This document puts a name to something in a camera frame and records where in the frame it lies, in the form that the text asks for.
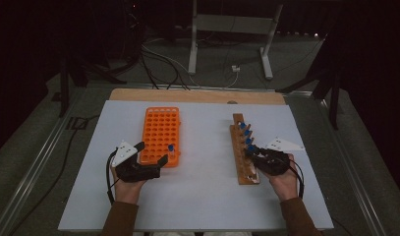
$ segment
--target white tabletop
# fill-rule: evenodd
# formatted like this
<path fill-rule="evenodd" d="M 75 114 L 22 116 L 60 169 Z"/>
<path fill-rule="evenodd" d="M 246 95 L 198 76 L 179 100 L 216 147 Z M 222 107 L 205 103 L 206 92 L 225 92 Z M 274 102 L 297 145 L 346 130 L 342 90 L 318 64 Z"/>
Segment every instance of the white tabletop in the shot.
<path fill-rule="evenodd" d="M 266 231 L 285 228 L 279 202 L 260 174 L 259 185 L 239 185 L 229 126 L 233 113 L 251 124 L 254 144 L 264 148 L 276 137 L 302 145 L 288 105 L 106 101 L 66 205 L 59 230 L 101 230 L 110 210 L 105 180 L 109 154 L 123 140 L 142 140 L 145 110 L 180 109 L 180 162 L 162 168 L 144 184 L 135 231 Z M 304 203 L 318 229 L 332 228 L 305 150 L 289 151 L 301 166 Z"/>

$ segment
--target orange tray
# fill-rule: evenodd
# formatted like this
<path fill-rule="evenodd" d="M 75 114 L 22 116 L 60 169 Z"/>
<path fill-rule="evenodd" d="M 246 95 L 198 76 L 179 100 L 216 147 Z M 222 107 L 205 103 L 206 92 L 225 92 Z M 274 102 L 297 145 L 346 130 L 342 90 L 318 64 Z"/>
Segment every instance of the orange tray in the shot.
<path fill-rule="evenodd" d="M 148 107 L 144 116 L 144 149 L 140 164 L 156 164 L 160 157 L 168 154 L 168 163 L 164 167 L 177 166 L 180 124 L 178 107 Z"/>

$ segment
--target blue test tube cap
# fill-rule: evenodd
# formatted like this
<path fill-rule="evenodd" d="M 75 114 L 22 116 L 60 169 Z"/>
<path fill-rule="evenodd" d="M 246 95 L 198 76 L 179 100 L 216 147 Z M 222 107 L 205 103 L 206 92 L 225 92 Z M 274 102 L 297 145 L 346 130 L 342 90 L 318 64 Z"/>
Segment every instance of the blue test tube cap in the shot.
<path fill-rule="evenodd" d="M 249 145 L 249 146 L 248 146 L 248 150 L 249 150 L 249 151 L 254 151 L 254 150 L 255 150 L 255 147 Z"/>

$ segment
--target forearm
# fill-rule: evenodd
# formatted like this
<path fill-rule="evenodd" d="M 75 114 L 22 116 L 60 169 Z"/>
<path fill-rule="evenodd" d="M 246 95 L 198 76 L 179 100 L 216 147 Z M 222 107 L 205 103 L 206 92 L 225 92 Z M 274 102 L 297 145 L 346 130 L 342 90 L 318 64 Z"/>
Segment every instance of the forearm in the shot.
<path fill-rule="evenodd" d="M 280 205 L 289 235 L 322 235 L 315 228 L 313 220 L 300 198 L 284 201 Z"/>
<path fill-rule="evenodd" d="M 138 209 L 137 205 L 114 202 L 105 220 L 101 236 L 132 235 Z"/>

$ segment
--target wooden board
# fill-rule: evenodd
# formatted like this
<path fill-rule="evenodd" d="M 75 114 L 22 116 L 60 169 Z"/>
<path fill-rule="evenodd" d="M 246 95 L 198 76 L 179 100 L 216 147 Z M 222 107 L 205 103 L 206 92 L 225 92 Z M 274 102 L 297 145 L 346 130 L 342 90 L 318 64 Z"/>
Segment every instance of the wooden board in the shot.
<path fill-rule="evenodd" d="M 273 91 L 214 91 L 115 88 L 110 100 L 238 103 L 284 105 L 283 95 Z"/>
<path fill-rule="evenodd" d="M 245 125 L 243 114 L 233 114 L 233 121 L 234 125 L 230 125 L 230 133 L 239 184 L 259 184 L 257 170 L 252 161 L 245 155 L 245 148 L 248 145 L 246 139 L 250 139 L 250 144 L 253 142 L 251 125 Z"/>

